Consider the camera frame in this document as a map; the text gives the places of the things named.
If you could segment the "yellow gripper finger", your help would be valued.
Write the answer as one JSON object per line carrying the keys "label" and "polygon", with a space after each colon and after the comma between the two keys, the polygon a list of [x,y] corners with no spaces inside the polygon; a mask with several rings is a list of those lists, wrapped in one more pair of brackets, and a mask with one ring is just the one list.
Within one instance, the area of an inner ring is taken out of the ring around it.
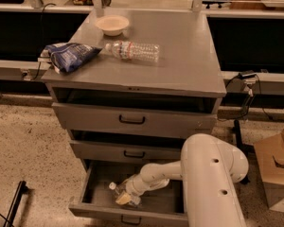
{"label": "yellow gripper finger", "polygon": [[115,202],[119,205],[125,205],[131,201],[131,195],[127,192],[123,191],[115,200]]}

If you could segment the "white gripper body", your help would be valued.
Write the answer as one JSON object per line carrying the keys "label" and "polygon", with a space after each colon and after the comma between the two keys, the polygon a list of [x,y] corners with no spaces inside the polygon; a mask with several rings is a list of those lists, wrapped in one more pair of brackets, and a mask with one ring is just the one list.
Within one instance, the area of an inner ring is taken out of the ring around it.
{"label": "white gripper body", "polygon": [[126,191],[133,196],[142,196],[146,191],[146,183],[140,175],[132,175],[126,181]]}

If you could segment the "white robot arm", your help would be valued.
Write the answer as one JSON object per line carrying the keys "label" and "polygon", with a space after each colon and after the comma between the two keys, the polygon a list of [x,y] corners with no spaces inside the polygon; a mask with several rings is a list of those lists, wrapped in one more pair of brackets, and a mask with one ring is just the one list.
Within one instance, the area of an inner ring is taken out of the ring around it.
{"label": "white robot arm", "polygon": [[146,164],[139,173],[110,188],[117,204],[136,206],[145,192],[178,180],[183,183],[189,227],[246,227],[234,184],[245,178],[248,169],[239,148],[198,133],[184,142],[180,160]]}

